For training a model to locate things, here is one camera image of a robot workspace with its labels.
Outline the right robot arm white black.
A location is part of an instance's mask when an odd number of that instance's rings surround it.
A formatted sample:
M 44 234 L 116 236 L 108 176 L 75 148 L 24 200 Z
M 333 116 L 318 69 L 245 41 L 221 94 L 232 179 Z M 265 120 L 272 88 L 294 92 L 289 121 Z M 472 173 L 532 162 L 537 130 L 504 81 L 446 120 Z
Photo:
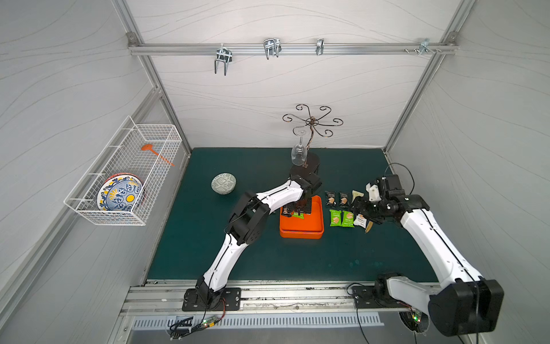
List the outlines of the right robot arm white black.
M 495 279 L 484 278 L 458 251 L 421 196 L 393 196 L 378 202 L 358 196 L 352 211 L 375 224 L 395 220 L 421 248 L 439 283 L 438 288 L 430 288 L 398 273 L 381 274 L 375 281 L 375 297 L 421 311 L 447 337 L 496 329 L 504 289 Z

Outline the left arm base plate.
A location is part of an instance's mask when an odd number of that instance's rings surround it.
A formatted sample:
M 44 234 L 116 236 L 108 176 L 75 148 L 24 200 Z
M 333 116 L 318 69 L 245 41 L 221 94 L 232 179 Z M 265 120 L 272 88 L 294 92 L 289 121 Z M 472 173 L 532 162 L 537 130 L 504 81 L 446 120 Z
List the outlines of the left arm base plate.
M 224 288 L 218 292 L 206 292 L 201 289 L 187 289 L 181 310 L 199 311 L 238 311 L 241 306 L 241 288 Z

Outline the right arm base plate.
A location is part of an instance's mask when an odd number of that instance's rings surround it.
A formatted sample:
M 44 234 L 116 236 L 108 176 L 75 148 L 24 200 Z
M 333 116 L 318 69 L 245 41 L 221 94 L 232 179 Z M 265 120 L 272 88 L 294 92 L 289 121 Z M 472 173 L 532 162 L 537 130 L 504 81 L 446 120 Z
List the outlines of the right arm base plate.
M 357 309 L 410 309 L 408 304 L 392 298 L 384 287 L 378 285 L 352 283 L 347 287 L 347 293 Z

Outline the white cookie packet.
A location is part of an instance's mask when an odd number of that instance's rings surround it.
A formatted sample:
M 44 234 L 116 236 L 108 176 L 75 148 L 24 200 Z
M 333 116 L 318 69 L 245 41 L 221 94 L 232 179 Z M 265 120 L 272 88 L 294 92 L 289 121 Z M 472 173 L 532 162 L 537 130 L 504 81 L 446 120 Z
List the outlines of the white cookie packet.
M 362 216 L 361 214 L 358 214 L 355 217 L 355 220 L 354 220 L 353 224 L 354 224 L 354 226 L 359 226 L 359 227 L 362 227 L 363 229 L 366 229 L 366 227 L 368 225 L 368 221 L 365 219 L 364 216 Z

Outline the black cookie packet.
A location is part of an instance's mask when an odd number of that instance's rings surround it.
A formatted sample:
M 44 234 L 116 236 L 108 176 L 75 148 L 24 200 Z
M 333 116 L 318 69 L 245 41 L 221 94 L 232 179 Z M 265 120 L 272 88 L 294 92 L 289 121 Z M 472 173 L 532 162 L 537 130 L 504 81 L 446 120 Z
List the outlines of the black cookie packet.
M 326 191 L 326 206 L 329 208 L 335 208 L 337 206 L 336 193 L 334 191 Z
M 349 195 L 345 192 L 339 193 L 339 207 L 343 209 L 349 208 Z
M 282 216 L 291 217 L 292 210 L 290 210 L 288 207 L 282 208 Z

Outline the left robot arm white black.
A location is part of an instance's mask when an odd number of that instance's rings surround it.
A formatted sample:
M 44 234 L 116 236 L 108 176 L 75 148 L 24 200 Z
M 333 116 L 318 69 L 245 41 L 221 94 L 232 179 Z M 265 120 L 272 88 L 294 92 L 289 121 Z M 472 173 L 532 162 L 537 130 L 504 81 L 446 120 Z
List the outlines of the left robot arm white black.
M 304 172 L 291 175 L 271 190 L 243 194 L 224 228 L 225 238 L 216 258 L 196 283 L 197 295 L 208 309 L 219 303 L 232 269 L 243 251 L 260 238 L 269 215 L 311 197 L 321 185 L 316 173 Z

